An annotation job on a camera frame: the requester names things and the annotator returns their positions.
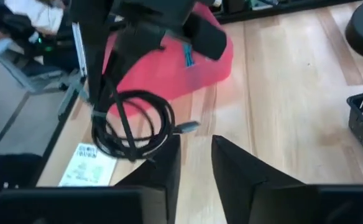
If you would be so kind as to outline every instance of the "wooden table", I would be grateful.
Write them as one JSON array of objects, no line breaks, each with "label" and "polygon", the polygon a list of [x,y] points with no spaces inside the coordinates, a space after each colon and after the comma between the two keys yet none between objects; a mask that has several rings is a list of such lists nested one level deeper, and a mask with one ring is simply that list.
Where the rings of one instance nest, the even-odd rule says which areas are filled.
[{"label": "wooden table", "polygon": [[[226,222],[211,167],[212,134],[306,183],[363,183],[363,148],[347,127],[346,103],[363,92],[363,57],[344,39],[358,4],[225,26],[234,42],[230,78],[172,101],[177,123],[201,122],[182,137],[177,223]],[[91,142],[90,113],[76,102],[39,186],[56,186],[77,144]],[[130,122],[135,135],[147,133],[141,117]],[[120,161],[111,183],[139,164]]]}]

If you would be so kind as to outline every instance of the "red container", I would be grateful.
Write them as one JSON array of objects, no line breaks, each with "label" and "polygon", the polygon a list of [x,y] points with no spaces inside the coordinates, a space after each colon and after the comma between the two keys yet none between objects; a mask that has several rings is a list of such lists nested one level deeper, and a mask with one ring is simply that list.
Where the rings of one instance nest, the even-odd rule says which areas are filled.
[{"label": "red container", "polygon": [[[208,7],[197,4],[194,11],[213,25],[221,27]],[[108,39],[103,72],[115,39],[116,34],[111,35]],[[147,90],[171,101],[179,96],[220,82],[230,75],[233,47],[229,37],[227,37],[226,49],[218,61],[213,61],[193,52],[195,64],[191,67],[186,66],[182,42],[171,37],[165,37],[162,45],[165,46],[165,50],[149,53],[128,71],[118,85],[118,91]],[[145,110],[150,108],[146,103],[141,105]],[[137,110],[133,107],[126,104],[124,106],[128,116],[137,113]],[[116,105],[111,107],[110,113],[118,115]]]}]

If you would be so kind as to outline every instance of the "paper label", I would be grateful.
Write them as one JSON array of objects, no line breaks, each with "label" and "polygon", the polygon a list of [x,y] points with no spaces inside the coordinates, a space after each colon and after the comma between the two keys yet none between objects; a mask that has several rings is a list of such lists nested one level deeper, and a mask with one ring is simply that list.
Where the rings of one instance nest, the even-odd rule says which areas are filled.
[{"label": "paper label", "polygon": [[79,143],[59,183],[59,187],[108,186],[117,159],[95,145]]}]

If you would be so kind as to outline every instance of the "white cloth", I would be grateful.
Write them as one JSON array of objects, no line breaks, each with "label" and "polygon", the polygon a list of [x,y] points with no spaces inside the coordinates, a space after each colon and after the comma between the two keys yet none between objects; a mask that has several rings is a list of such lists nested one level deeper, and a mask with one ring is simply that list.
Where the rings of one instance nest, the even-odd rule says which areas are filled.
[{"label": "white cloth", "polygon": [[50,7],[38,0],[5,0],[5,5],[14,13],[28,16],[32,26],[56,34],[63,19],[63,9]]}]

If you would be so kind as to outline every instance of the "floor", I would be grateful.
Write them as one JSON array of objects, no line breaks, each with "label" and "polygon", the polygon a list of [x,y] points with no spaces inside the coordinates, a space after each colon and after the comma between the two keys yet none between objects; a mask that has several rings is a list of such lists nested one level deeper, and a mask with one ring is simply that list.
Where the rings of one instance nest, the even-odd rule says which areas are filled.
[{"label": "floor", "polygon": [[31,95],[0,65],[0,154],[42,155],[58,123],[63,94]]}]

